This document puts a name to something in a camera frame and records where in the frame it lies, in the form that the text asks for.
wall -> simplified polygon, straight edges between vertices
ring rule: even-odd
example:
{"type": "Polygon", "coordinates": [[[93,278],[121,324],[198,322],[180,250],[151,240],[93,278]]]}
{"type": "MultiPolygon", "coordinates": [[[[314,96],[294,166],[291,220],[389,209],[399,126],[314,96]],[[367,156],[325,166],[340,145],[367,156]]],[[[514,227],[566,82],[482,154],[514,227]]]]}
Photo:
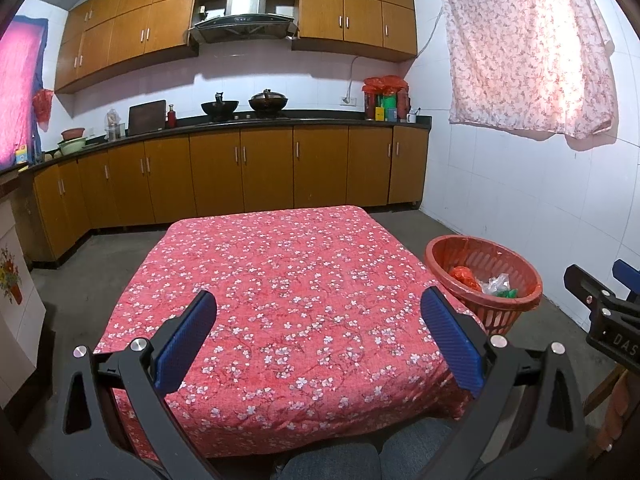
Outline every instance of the wall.
{"type": "MultiPolygon", "coordinates": [[[[547,297],[585,330],[589,311],[564,290],[566,267],[580,265],[625,298],[628,290],[613,279],[611,266],[622,258],[640,268],[640,40],[615,0],[596,2],[615,44],[610,61],[620,110],[617,138],[600,136],[585,149],[559,135],[539,142],[449,124],[444,19],[406,76],[412,104],[433,116],[421,209],[457,232],[521,253],[542,275],[547,297]]],[[[442,3],[415,4],[421,48],[442,3]]]]}

bowl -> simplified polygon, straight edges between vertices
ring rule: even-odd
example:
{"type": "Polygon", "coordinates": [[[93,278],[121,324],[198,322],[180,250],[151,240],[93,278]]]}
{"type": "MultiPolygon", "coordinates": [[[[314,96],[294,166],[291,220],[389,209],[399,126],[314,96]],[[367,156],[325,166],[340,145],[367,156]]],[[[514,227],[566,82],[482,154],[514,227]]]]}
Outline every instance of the bowl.
{"type": "Polygon", "coordinates": [[[65,130],[60,135],[62,135],[62,140],[72,140],[82,137],[82,134],[84,134],[84,128],[71,128],[70,130],[65,130]]]}

red plastic basket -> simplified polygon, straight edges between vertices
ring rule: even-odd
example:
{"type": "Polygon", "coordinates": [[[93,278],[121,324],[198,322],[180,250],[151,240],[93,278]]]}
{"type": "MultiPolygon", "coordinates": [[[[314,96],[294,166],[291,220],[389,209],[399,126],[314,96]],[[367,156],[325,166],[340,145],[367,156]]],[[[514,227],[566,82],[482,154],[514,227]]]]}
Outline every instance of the red plastic basket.
{"type": "Polygon", "coordinates": [[[542,298],[542,279],[522,256],[489,240],[447,235],[434,238],[424,252],[424,262],[440,283],[484,324],[489,335],[506,334],[520,314],[533,310],[542,298]],[[449,275],[453,267],[465,266],[487,282],[504,272],[517,298],[497,298],[471,290],[449,275]]]}

range hood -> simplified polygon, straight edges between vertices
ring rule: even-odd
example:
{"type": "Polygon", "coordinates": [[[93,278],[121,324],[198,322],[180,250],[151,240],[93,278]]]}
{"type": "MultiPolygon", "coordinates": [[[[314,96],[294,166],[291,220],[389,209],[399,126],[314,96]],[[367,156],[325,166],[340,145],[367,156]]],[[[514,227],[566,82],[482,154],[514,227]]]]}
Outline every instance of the range hood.
{"type": "Polygon", "coordinates": [[[225,15],[197,23],[190,33],[199,43],[263,40],[293,36],[298,27],[291,16],[265,12],[267,0],[226,0],[225,15]]]}

concrete floor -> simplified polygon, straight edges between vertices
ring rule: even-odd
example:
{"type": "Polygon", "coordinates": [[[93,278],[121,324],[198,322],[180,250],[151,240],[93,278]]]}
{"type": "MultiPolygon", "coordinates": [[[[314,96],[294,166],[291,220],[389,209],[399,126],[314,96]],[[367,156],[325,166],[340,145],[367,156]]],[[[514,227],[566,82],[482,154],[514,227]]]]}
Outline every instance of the concrete floor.
{"type": "MultiPolygon", "coordinates": [[[[432,238],[451,232],[417,210],[378,212],[372,216],[420,259],[432,238]]],[[[51,425],[61,365],[75,346],[93,347],[98,343],[125,286],[163,235],[164,231],[153,231],[93,236],[60,269],[32,272],[47,306],[47,322],[56,332],[54,394],[34,409],[20,436],[46,470],[51,471],[51,425]]],[[[564,343],[580,394],[585,397],[606,377],[613,363],[590,348],[584,337],[584,332],[545,298],[537,310],[520,317],[508,339],[517,346],[533,349],[543,349],[551,341],[564,343]]],[[[602,410],[590,416],[588,422],[599,424],[600,420],[602,410]]],[[[507,428],[498,428],[497,433],[506,436],[506,431],[507,428]]]]}

